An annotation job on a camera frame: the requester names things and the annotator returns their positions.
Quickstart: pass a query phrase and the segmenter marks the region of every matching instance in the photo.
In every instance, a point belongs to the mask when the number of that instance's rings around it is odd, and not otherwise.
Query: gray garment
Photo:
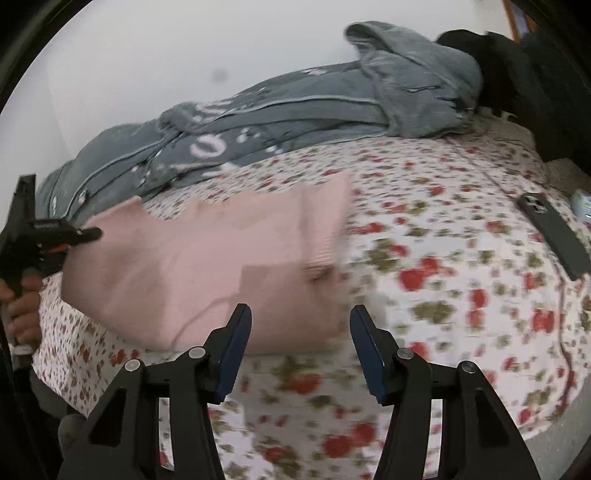
[[[53,172],[39,218],[84,224],[134,195],[210,178],[279,153],[381,135],[463,132],[482,87],[468,54],[383,22],[345,31],[359,60],[287,73],[207,105],[102,132]]]
[[[86,417],[80,413],[73,413],[62,418],[60,426],[57,429],[57,440],[60,443],[61,456],[63,458],[68,454],[71,446],[78,439],[78,435],[84,427]]]

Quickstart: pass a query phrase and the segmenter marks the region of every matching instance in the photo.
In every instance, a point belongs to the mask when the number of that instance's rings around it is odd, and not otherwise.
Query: pink cloth
[[[337,257],[351,177],[285,193],[194,202],[172,220],[135,197],[89,221],[100,241],[72,249],[62,299],[145,348],[184,351],[247,303],[247,352],[330,348],[342,298]]]

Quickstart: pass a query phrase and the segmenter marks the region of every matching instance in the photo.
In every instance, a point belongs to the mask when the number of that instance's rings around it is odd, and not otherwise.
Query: black phone case
[[[576,234],[539,193],[524,193],[517,205],[544,237],[571,280],[591,271],[591,258]]]

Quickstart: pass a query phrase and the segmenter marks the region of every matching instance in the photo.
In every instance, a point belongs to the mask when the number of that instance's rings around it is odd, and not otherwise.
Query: human hand
[[[39,305],[43,290],[43,280],[39,275],[28,275],[22,279],[23,295],[14,298],[14,292],[6,282],[0,279],[0,303],[8,304],[8,314],[12,322],[6,327],[7,334],[12,335],[20,345],[30,345],[33,349],[41,344],[41,325],[39,321]]]

